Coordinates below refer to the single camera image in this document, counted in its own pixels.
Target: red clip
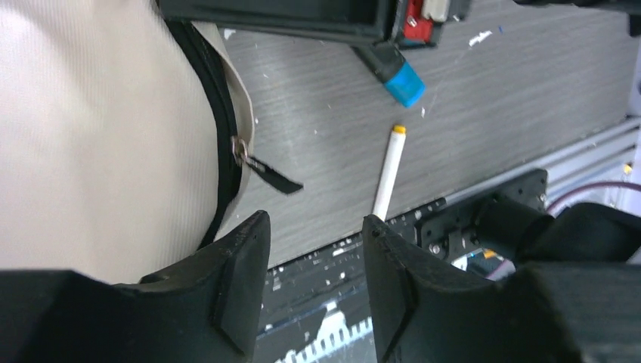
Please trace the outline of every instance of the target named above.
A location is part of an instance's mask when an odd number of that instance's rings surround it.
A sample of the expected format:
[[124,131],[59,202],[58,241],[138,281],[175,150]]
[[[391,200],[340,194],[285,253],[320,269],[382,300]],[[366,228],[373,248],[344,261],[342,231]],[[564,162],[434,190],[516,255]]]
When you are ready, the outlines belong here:
[[405,39],[429,42],[432,37],[434,23],[421,15],[422,8],[423,0],[410,0],[407,5],[405,27],[403,28]]

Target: blue marker cap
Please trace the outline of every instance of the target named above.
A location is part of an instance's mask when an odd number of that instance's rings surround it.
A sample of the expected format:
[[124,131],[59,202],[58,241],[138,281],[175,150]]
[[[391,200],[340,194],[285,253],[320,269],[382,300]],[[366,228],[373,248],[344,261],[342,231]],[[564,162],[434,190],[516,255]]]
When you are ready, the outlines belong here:
[[385,88],[405,107],[415,104],[425,91],[423,81],[408,62],[403,64],[392,79],[385,82]]

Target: zipper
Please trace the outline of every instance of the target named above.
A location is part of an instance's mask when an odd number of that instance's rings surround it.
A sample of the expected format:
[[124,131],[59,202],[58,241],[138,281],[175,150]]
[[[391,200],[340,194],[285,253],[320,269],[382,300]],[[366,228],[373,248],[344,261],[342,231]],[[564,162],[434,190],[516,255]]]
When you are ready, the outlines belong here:
[[[209,75],[209,79],[211,80],[212,84],[216,88],[217,92],[214,92],[214,93],[217,96],[217,98],[220,100],[223,111],[225,112],[225,115],[226,115],[226,117],[223,117],[223,119],[225,120],[224,122],[216,123],[216,128],[218,129],[217,142],[221,144],[219,153],[222,154],[222,155],[219,155],[218,161],[223,162],[227,166],[227,169],[229,171],[229,177],[231,180],[231,197],[229,198],[229,201],[228,201],[230,203],[238,195],[238,192],[240,191],[240,181],[243,176],[243,168],[241,165],[238,165],[237,163],[235,163],[234,145],[232,144],[229,138],[225,137],[225,135],[231,135],[232,138],[237,137],[238,129],[236,125],[236,115],[234,112],[234,105],[230,104],[231,96],[229,95],[227,80],[225,78],[224,65],[218,53],[215,54],[215,57],[213,57],[210,54],[209,49],[211,48],[211,45],[203,38],[203,36],[198,32],[198,30],[196,30],[194,25],[189,23],[186,26],[186,28],[187,28],[187,31],[190,33],[190,37],[189,37],[190,40],[192,41],[192,43],[195,43],[194,44],[195,48],[199,50],[198,54],[200,56],[200,63],[205,68],[207,74]],[[216,63],[216,66],[219,67],[220,70],[218,72],[215,72],[212,69],[212,63]]]
[[247,143],[242,138],[232,136],[231,148],[231,153],[234,155],[236,164],[239,166],[247,165],[264,182],[271,185],[280,193],[289,195],[303,189],[302,184],[287,178],[285,175],[250,154]]

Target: black plastic housing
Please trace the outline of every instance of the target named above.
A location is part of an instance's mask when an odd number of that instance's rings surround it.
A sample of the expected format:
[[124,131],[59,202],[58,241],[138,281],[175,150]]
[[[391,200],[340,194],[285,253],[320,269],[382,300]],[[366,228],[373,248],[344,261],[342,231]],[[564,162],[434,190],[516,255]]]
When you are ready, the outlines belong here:
[[574,5],[580,8],[595,8],[641,14],[641,2],[637,0],[514,0],[519,5]]
[[379,362],[641,360],[637,265],[528,262],[493,282],[408,243],[375,216],[365,218],[363,236]]
[[372,45],[396,36],[406,1],[159,0],[158,5],[167,20],[210,21],[234,29]]
[[0,271],[0,361],[252,361],[269,247],[257,212],[139,284]]

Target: black mount plate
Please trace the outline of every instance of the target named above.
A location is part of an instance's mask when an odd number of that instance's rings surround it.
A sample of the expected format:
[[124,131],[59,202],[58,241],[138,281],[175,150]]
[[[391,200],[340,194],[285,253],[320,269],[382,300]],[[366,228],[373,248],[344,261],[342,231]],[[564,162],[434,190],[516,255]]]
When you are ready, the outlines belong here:
[[509,198],[543,211],[547,172],[534,170],[495,188],[440,209],[416,224],[416,244],[447,262],[479,248],[474,218],[491,199]]

